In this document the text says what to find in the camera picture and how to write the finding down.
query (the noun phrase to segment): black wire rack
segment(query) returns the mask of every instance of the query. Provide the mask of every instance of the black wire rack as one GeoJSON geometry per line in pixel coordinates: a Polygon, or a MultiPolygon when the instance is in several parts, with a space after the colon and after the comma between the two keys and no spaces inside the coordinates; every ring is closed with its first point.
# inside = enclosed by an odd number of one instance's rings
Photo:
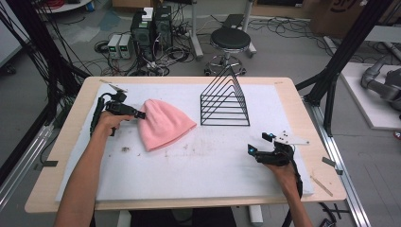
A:
{"type": "Polygon", "coordinates": [[[226,67],[200,95],[203,126],[250,126],[247,103],[233,68],[226,67]]]}

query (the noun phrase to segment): computer tower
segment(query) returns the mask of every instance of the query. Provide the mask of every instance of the computer tower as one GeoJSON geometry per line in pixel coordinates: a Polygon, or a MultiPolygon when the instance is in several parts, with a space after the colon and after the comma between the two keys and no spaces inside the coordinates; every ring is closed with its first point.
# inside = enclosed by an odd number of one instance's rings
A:
{"type": "Polygon", "coordinates": [[[156,8],[154,22],[156,25],[159,48],[167,49],[171,47],[173,45],[171,6],[156,8]]]}
{"type": "Polygon", "coordinates": [[[138,10],[132,18],[131,34],[133,46],[135,47],[135,53],[137,55],[142,55],[147,61],[154,61],[153,46],[155,46],[154,41],[156,35],[154,24],[153,21],[143,21],[143,13],[142,10],[138,10]]]}

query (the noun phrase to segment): stool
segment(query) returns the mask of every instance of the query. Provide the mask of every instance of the stool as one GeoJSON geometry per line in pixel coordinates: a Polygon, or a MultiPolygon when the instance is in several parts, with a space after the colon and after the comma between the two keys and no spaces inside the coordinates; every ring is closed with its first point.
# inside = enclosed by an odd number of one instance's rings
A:
{"type": "Polygon", "coordinates": [[[231,67],[234,74],[244,75],[245,68],[242,67],[242,62],[231,56],[231,54],[243,52],[248,49],[251,43],[251,37],[243,30],[230,27],[222,27],[215,30],[210,37],[210,44],[224,52],[224,55],[216,55],[211,59],[204,69],[204,74],[210,76],[212,73],[218,74],[222,70],[231,67]],[[234,70],[234,66],[239,66],[238,70],[234,70]]]}

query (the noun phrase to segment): wooden table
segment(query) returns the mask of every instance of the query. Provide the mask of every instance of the wooden table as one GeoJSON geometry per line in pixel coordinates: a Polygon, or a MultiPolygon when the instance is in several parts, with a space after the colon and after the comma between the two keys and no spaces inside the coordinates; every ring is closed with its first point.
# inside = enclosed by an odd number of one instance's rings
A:
{"type": "MultiPolygon", "coordinates": [[[[127,78],[127,77],[93,77],[87,78],[68,115],[59,138],[57,139],[48,160],[59,161],[56,167],[44,167],[26,202],[28,213],[56,212],[59,203],[55,201],[70,152],[73,149],[81,126],[96,99],[96,93],[103,81],[114,83],[145,84],[208,84],[210,78],[202,77],[166,77],[166,78],[127,78]]],[[[314,125],[306,112],[291,79],[288,78],[238,78],[240,84],[274,85],[287,114],[292,132],[307,138],[308,146],[299,147],[308,173],[312,176],[315,193],[303,197],[303,201],[343,201],[346,198],[342,183],[332,166],[322,162],[327,157],[326,150],[317,134],[314,125]]],[[[286,203],[281,196],[277,198],[208,198],[151,201],[102,201],[96,204],[97,210],[127,210],[149,208],[184,208],[203,206],[251,205],[265,203],[286,203]]]]}

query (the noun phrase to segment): knit hat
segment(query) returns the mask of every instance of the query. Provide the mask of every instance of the knit hat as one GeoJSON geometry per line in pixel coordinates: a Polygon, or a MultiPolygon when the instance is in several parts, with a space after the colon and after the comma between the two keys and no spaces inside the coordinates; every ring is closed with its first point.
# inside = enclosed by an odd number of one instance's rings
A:
{"type": "Polygon", "coordinates": [[[146,119],[138,121],[147,151],[167,147],[197,126],[185,113],[161,100],[148,99],[141,112],[147,114],[146,119]]]}

